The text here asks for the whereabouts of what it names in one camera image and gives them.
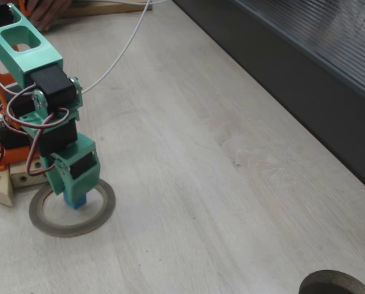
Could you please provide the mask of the bare human hand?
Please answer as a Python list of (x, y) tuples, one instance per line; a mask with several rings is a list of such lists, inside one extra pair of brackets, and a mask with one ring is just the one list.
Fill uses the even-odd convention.
[(26, 10), (38, 31), (46, 31), (72, 4), (73, 0), (29, 0)]

